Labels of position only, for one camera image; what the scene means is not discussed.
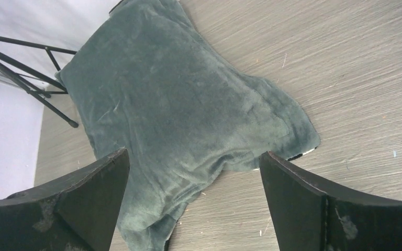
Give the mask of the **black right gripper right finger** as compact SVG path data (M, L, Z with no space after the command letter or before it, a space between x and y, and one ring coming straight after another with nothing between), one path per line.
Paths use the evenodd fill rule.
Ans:
M402 250L402 201L348 188L270 152L259 164L280 250Z

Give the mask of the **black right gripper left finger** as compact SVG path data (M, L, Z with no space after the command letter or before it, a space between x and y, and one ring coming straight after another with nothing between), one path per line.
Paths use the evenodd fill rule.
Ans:
M109 250L129 177L126 149L0 200L0 250Z

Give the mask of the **grey plush pillowcase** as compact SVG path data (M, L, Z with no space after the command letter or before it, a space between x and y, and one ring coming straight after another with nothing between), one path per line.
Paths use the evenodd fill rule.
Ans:
M291 159L320 138L298 102L238 71L178 1L122 1L56 75L96 158L128 150L117 227L130 250L164 250L187 205L223 170Z

